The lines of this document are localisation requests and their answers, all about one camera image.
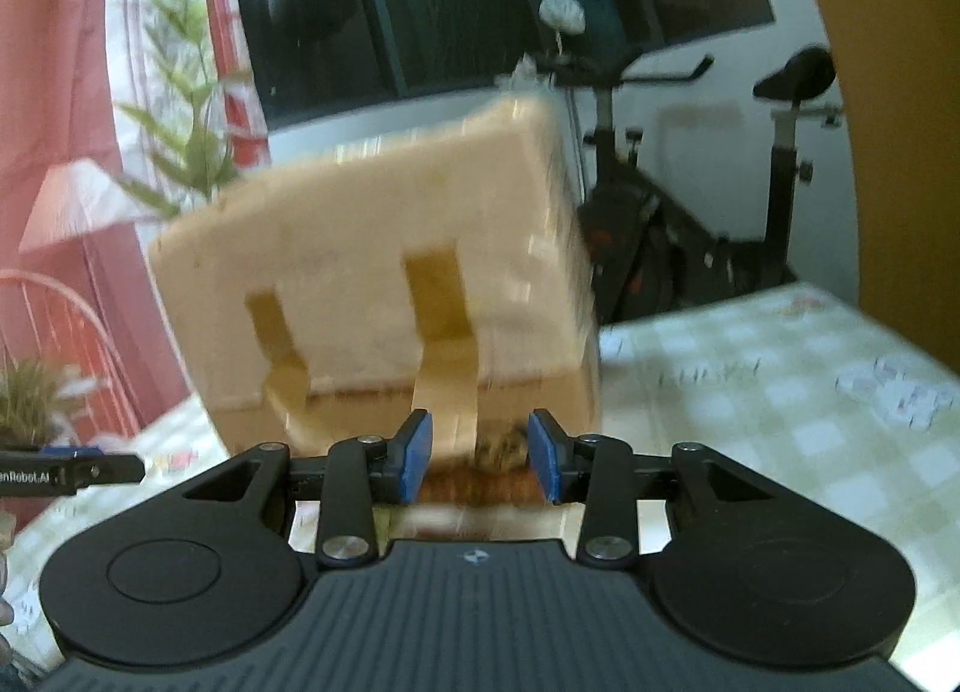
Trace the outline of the taped brown cardboard box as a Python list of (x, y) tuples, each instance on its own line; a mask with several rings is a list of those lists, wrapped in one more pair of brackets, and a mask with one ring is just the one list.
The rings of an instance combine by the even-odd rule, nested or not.
[(425, 499), (537, 506), (529, 414), (599, 421), (590, 265), (535, 94), (231, 183), (148, 261), (231, 452), (319, 455), (427, 410)]

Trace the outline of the green plaid bunny tablecloth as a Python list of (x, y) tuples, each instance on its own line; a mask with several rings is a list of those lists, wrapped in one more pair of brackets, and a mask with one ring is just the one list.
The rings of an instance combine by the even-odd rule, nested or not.
[[(601, 431), (636, 452), (695, 440), (889, 539), (918, 603), (893, 661), (926, 690), (958, 687), (958, 377), (827, 291), (794, 284), (601, 334)], [(197, 396), (132, 444), (135, 486), (53, 502), (8, 551), (3, 628), (36, 674), (62, 661), (37, 580), (73, 534), (226, 458)], [(394, 509), (382, 539), (563, 538), (583, 509)]]

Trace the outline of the black exercise bike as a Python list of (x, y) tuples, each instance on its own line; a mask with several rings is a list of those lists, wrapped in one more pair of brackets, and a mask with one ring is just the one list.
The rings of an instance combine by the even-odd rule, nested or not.
[(651, 132), (615, 119), (625, 88), (693, 86), (715, 63), (690, 70), (638, 73), (646, 50), (610, 59), (537, 52), (537, 77), (565, 91), (589, 91), (596, 123), (581, 146), (596, 177), (584, 189), (579, 226), (592, 265), (594, 311), (604, 325), (737, 299), (796, 282), (789, 261), (796, 190), (814, 166), (797, 151), (805, 125), (841, 125), (844, 109), (828, 93), (836, 83), (832, 51), (796, 50), (750, 89), (768, 117), (763, 151), (739, 151), (743, 107), (736, 98), (688, 96), (661, 109)]

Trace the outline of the printed pink backdrop curtain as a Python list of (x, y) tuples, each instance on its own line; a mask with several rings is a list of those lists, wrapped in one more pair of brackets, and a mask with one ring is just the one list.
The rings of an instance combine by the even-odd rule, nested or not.
[(146, 244), (267, 156), (239, 0), (2, 0), (2, 356), (59, 377), (57, 444), (187, 395)]

